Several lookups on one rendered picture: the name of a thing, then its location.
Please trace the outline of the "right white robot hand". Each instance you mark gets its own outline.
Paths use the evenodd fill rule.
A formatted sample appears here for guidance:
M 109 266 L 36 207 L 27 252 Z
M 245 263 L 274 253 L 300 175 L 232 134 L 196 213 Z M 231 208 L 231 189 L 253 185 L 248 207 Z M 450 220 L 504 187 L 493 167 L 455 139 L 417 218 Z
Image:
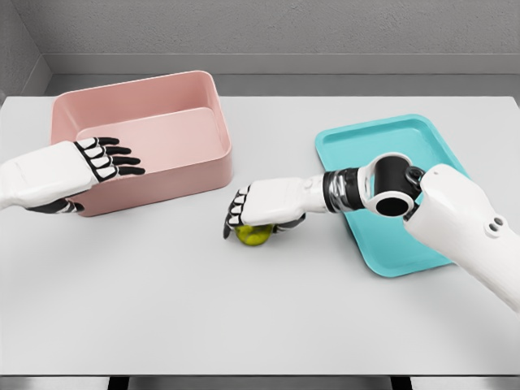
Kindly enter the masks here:
M 293 229 L 306 219 L 301 203 L 304 180 L 279 178 L 257 180 L 240 188 L 224 220 L 223 238 L 238 227 L 272 225 L 274 233 Z

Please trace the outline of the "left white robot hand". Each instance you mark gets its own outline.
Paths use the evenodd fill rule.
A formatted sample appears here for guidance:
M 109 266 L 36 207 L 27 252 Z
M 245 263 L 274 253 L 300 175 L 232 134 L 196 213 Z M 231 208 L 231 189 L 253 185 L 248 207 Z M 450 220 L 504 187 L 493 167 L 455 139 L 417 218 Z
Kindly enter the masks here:
M 145 169 L 132 150 L 114 137 L 61 141 L 15 160 L 19 182 L 16 204 L 42 214 L 80 213 L 85 207 L 72 197 L 122 176 L 141 176 Z

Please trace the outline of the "yellow-green tennis ball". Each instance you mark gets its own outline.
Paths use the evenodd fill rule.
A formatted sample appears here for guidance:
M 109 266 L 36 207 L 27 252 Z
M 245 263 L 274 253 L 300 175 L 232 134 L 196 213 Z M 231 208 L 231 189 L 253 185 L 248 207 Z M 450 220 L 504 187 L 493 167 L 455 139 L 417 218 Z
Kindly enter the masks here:
M 261 226 L 239 226 L 235 228 L 237 239 L 244 245 L 259 246 L 264 244 L 272 234 L 271 224 Z

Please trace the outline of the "pink rectangular basket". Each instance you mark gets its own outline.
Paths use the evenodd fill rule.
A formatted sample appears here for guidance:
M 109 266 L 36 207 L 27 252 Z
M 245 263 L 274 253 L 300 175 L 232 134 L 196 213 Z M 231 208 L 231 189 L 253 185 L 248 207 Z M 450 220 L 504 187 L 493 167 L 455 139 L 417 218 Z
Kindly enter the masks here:
M 50 141 L 114 137 L 143 175 L 108 180 L 73 197 L 82 216 L 162 202 L 227 186 L 232 142 L 214 79 L 187 71 L 57 96 Z

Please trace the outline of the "blue rectangular tray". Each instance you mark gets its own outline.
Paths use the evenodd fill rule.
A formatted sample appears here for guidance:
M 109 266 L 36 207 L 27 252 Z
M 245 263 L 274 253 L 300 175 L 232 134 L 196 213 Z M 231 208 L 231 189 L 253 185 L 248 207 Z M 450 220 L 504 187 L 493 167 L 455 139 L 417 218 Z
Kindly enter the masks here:
M 389 152 L 409 157 L 427 171 L 444 163 L 462 174 L 465 168 L 435 125 L 422 115 L 401 115 L 320 132 L 315 147 L 325 171 L 363 167 Z M 397 277 L 450 261 L 415 240 L 402 219 L 387 218 L 368 210 L 344 215 L 367 266 L 383 277 Z

